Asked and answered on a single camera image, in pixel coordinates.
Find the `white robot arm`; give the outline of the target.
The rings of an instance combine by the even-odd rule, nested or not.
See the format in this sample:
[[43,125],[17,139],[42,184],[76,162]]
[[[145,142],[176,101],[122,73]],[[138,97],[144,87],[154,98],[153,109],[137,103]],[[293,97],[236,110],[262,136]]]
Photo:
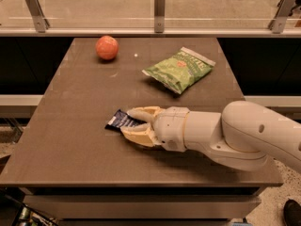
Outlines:
[[200,152],[237,170],[263,167],[269,156],[301,172],[301,125],[262,105],[235,101],[222,112],[186,107],[135,107],[128,115],[142,121],[121,126],[130,141],[170,152]]

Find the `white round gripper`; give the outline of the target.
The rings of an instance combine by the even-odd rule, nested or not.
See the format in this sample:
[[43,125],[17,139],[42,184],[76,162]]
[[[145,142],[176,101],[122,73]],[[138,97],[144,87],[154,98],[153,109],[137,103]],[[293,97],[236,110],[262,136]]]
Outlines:
[[189,112],[186,107],[172,106],[167,109],[160,106],[134,107],[128,110],[127,114],[147,123],[134,127],[122,126],[120,130],[128,140],[138,145],[145,147],[161,145],[167,151],[182,153],[186,151],[183,133]]

